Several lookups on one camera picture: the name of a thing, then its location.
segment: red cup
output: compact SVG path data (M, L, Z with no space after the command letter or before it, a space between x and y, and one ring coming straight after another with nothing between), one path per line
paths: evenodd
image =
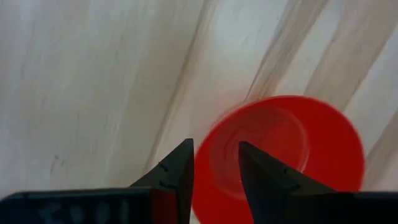
M239 174L239 141L336 190L360 189L363 150L350 122L321 101L272 97L227 114L199 147L192 207L202 224L252 223Z

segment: wood grain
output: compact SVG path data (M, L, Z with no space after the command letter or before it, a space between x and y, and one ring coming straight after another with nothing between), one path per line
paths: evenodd
M328 0L289 1L282 17L281 29L267 51L248 100L271 96L291 64L305 36Z
M398 110L366 158L364 190L398 190Z
M0 195L139 178L203 1L0 1Z
M350 98L344 114L354 124L369 154L390 122L398 101L398 27Z
M345 109L394 31L397 10L397 1L348 1L304 94Z
M343 14L345 2L329 0L281 75L273 95L303 95L312 75L328 47Z

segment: light wood table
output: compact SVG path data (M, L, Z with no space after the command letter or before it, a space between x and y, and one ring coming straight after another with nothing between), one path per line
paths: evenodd
M398 190L398 1L0 1L0 194L126 186L245 102L342 111Z

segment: blurred red object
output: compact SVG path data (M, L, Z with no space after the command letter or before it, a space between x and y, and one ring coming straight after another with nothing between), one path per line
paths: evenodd
M202 224L252 223L239 175L239 141L335 190L361 187L363 148L339 111L304 96L267 98L226 115L199 147L192 206Z

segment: red plastic cup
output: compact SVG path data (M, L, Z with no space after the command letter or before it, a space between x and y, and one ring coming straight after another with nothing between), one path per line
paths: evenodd
M239 174L239 141L336 190L361 187L363 150L350 122L321 101L272 97L227 114L202 142L192 202L202 224L252 223Z

